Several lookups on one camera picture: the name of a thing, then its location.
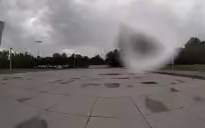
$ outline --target pole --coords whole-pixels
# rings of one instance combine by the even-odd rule
[[[171,58],[172,60],[172,69],[174,69],[174,56],[172,56],[172,58]]]
[[[9,70],[12,72],[12,48],[9,49]]]
[[[42,43],[42,41],[36,41],[36,43],[38,43],[39,45],[38,45],[38,56],[40,56],[40,47],[41,47],[41,43]]]

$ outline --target stone pavement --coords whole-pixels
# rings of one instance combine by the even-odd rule
[[[205,80],[125,69],[0,75],[0,128],[205,128]]]

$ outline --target blur spot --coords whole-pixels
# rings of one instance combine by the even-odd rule
[[[99,74],[99,75],[102,75],[102,76],[117,76],[117,75],[121,75],[119,73],[108,73],[108,74]]]
[[[69,81],[60,82],[60,84],[68,84],[68,83],[71,83],[73,81],[75,81],[75,80],[69,80]]]
[[[145,105],[152,112],[158,113],[168,111],[168,108],[162,102],[150,99],[148,97],[145,100]]]
[[[2,80],[8,80],[9,78],[8,77],[4,77]]]
[[[49,83],[58,83],[58,82],[61,82],[61,81],[62,81],[62,79],[59,79],[59,80],[51,81],[51,82],[49,82]]]
[[[134,86],[133,86],[133,85],[127,85],[127,87],[128,87],[128,88],[133,88]]]
[[[167,47],[153,35],[126,24],[120,27],[118,47],[122,62],[134,73],[164,67],[175,56],[172,46]]]
[[[194,97],[194,100],[197,102],[204,101],[204,99],[202,97],[199,97],[199,96]]]
[[[179,92],[179,90],[177,90],[175,88],[170,88],[170,92]]]
[[[156,82],[154,81],[148,81],[148,82],[142,82],[143,84],[157,84]]]
[[[31,99],[32,99],[32,97],[20,98],[20,99],[17,99],[16,101],[18,101],[18,102],[20,102],[20,103],[24,103],[24,102],[26,102],[26,101],[28,101],[28,100],[31,100]]]
[[[138,76],[136,76],[136,77],[134,77],[135,79],[141,79],[142,77],[138,77]]]
[[[11,79],[22,79],[22,77],[15,76],[15,77],[12,77]]]
[[[104,86],[107,88],[118,88],[120,87],[120,84],[119,83],[106,83],[104,84]]]
[[[113,78],[113,79],[129,79],[129,77],[120,77],[120,78]]]
[[[81,85],[82,88],[89,87],[89,86],[97,87],[97,86],[100,86],[100,84],[96,84],[96,83],[84,83],[84,84]]]
[[[72,80],[79,80],[80,78],[71,78]]]
[[[179,82],[179,83],[184,83],[184,81],[183,81],[183,80],[177,80],[177,82]]]
[[[48,128],[48,125],[45,120],[32,118],[18,124],[15,128]]]

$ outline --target dark patch on pavement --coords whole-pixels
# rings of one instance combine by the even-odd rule
[[[129,77],[120,77],[120,78],[113,78],[113,79],[124,79],[124,80],[126,80],[126,79],[130,79]]]
[[[18,124],[15,128],[48,128],[48,125],[45,120],[35,117]]]
[[[81,78],[70,78],[71,80],[79,80],[79,79],[81,79]]]
[[[60,82],[60,84],[68,84],[68,83],[71,83],[71,82],[74,82],[75,80],[69,80],[69,81],[64,81],[64,82]]]
[[[9,78],[8,77],[4,77],[2,80],[8,80]]]
[[[101,80],[103,78],[92,78],[92,80]]]
[[[100,86],[100,84],[96,84],[96,83],[84,83],[81,85],[82,88],[88,87],[88,86],[93,86],[93,87],[98,87]]]
[[[199,96],[194,97],[194,100],[197,101],[197,102],[204,101],[204,99],[202,97],[199,97]]]
[[[20,76],[14,76],[14,77],[11,77],[11,79],[22,79],[23,77],[20,77]]]
[[[170,92],[179,92],[176,88],[170,88]]]
[[[51,81],[51,82],[49,82],[49,83],[58,83],[58,82],[61,82],[61,81],[62,81],[62,79],[59,79],[59,80]]]
[[[28,101],[28,100],[31,100],[31,99],[32,99],[32,97],[20,98],[20,99],[17,99],[16,101],[18,101],[18,102],[20,102],[20,103],[24,103],[24,102],[26,102],[26,101]]]
[[[157,84],[156,82],[154,81],[148,81],[148,82],[142,82],[143,84]]]
[[[183,81],[183,80],[177,80],[177,82],[179,82],[179,83],[184,83],[184,81]]]
[[[108,73],[108,74],[99,74],[102,76],[117,76],[117,75],[121,75],[120,73]]]
[[[48,91],[39,91],[40,93],[48,93]]]
[[[145,105],[149,110],[155,113],[168,111],[168,108],[162,102],[150,99],[148,97],[145,100]]]
[[[106,83],[104,84],[104,86],[107,88],[118,88],[120,87],[120,84],[119,83]]]
[[[139,77],[139,76],[136,76],[136,77],[134,77],[135,79],[141,79],[142,77]]]
[[[133,85],[127,85],[127,87],[128,87],[128,88],[133,88],[134,86],[133,86]]]

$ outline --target sky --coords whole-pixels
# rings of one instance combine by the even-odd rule
[[[167,47],[205,40],[205,0],[0,0],[0,20],[1,49],[42,56],[103,56],[117,47],[123,24]]]

